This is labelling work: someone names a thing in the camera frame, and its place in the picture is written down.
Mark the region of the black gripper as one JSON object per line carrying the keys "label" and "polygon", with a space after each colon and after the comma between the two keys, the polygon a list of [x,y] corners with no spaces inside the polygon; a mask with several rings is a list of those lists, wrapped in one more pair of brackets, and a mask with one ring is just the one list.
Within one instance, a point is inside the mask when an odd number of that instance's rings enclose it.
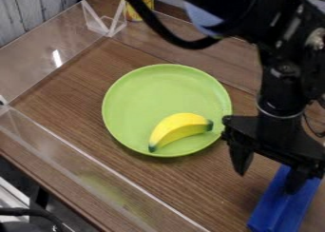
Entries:
{"label": "black gripper", "polygon": [[225,115],[221,139],[229,147],[232,167],[243,176],[258,153],[291,167],[284,190],[295,194],[306,181],[325,175],[325,147],[312,139],[300,122],[300,116],[275,118],[259,112],[256,116]]}

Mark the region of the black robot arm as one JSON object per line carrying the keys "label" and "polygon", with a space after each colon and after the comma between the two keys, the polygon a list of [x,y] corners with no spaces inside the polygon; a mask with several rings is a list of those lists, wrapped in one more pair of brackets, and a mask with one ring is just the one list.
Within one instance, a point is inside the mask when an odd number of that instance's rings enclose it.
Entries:
{"label": "black robot arm", "polygon": [[201,49],[227,37],[258,48],[262,86],[255,116],[221,118],[221,138],[233,170],[243,174],[255,154],[290,167],[286,193],[325,175],[325,146],[304,132],[304,109],[325,97],[325,12],[308,0],[183,0],[204,37],[187,41],[163,25],[141,0],[125,0],[147,26],[172,45]]}

